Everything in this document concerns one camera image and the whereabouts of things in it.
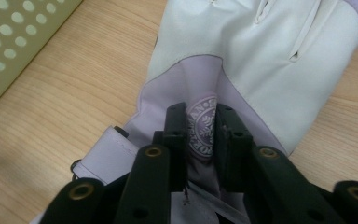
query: white glove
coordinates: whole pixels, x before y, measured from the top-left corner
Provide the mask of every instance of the white glove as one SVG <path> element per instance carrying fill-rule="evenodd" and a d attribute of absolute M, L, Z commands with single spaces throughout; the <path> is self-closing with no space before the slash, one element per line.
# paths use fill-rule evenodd
<path fill-rule="evenodd" d="M 163 130 L 167 107 L 186 102 L 189 177 L 220 197 L 211 161 L 216 102 L 237 111 L 258 145 L 289 155 L 357 46 L 358 0 L 169 0 L 138 112 L 124 129 L 134 145 L 148 145 Z M 98 146 L 76 174 L 112 181 L 103 179 L 111 166 L 131 156 Z M 173 222 L 186 223 L 180 216 Z"/>

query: wooden table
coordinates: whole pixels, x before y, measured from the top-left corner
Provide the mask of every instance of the wooden table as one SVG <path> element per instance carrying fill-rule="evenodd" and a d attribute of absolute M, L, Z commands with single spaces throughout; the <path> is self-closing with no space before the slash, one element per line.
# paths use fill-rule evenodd
<path fill-rule="evenodd" d="M 109 125 L 135 111 L 164 0 L 84 0 L 0 99 L 0 223 L 26 223 Z M 291 160 L 331 190 L 358 180 L 358 50 Z"/>

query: green perforated board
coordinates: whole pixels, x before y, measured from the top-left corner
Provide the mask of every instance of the green perforated board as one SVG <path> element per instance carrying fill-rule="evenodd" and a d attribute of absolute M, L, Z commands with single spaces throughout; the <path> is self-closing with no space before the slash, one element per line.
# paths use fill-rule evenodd
<path fill-rule="evenodd" d="M 0 0 L 0 96 L 82 0 Z"/>

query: embossed emblem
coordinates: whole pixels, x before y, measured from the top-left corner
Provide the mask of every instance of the embossed emblem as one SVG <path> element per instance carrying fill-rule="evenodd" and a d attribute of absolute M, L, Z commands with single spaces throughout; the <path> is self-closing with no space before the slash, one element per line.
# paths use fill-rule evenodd
<path fill-rule="evenodd" d="M 203 98 L 187 110 L 190 148 L 203 159 L 213 155 L 214 116 L 216 96 Z"/>

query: perforated mat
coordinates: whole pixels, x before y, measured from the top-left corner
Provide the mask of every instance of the perforated mat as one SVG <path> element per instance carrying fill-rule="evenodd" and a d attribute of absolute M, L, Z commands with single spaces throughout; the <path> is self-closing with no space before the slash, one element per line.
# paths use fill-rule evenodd
<path fill-rule="evenodd" d="M 0 0 L 0 96 L 82 0 Z"/>

